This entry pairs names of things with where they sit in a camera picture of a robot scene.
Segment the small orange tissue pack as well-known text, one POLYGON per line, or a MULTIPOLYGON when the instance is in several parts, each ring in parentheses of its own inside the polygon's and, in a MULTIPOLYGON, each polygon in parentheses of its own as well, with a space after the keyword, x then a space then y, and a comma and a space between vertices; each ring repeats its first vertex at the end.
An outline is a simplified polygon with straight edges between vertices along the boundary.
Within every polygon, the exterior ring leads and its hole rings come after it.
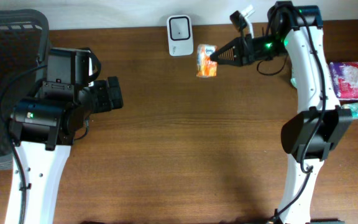
POLYGON ((218 64, 210 59, 215 53, 217 47, 215 45, 199 44, 197 48, 197 77, 211 78, 217 74, 218 64))

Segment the teal wet wipes pack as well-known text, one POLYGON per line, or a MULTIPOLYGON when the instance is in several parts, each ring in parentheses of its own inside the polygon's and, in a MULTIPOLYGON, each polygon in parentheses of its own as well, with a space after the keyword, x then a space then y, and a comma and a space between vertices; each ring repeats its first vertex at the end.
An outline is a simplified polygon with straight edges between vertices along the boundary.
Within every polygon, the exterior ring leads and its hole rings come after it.
POLYGON ((292 84, 292 86, 297 89, 298 88, 298 85, 297 85, 297 82, 296 82, 296 78, 295 78, 295 72, 294 70, 291 71, 291 79, 290 79, 290 82, 292 84))

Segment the red purple tissue pack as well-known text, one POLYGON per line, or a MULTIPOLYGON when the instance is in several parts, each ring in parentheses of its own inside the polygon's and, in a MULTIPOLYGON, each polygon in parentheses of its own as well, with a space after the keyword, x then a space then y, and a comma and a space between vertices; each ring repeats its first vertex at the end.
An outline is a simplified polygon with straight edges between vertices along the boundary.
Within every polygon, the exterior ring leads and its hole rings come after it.
POLYGON ((331 62, 328 67, 337 98, 358 100, 358 62, 331 62))

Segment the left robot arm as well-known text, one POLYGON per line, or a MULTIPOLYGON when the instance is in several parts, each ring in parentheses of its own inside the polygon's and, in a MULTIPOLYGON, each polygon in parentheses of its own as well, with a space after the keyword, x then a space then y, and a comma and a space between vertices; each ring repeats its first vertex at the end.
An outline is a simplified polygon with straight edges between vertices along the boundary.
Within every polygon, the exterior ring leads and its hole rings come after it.
POLYGON ((52 223, 60 179, 90 116, 124 106, 117 77, 100 80, 101 62, 89 48, 52 48, 45 72, 5 121, 13 156, 5 223, 52 223))

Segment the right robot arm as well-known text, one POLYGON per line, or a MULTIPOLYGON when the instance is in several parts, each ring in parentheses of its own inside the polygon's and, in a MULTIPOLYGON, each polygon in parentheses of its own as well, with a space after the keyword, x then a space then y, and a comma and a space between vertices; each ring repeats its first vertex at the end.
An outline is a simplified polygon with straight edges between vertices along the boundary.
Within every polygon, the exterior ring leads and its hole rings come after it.
POLYGON ((318 174, 352 123, 335 95, 323 47, 323 20, 317 5, 277 1, 267 13, 264 36, 242 34, 211 54, 219 65, 242 67, 287 55, 297 84, 297 114, 281 130, 287 154, 285 189, 267 223, 311 223, 318 174))

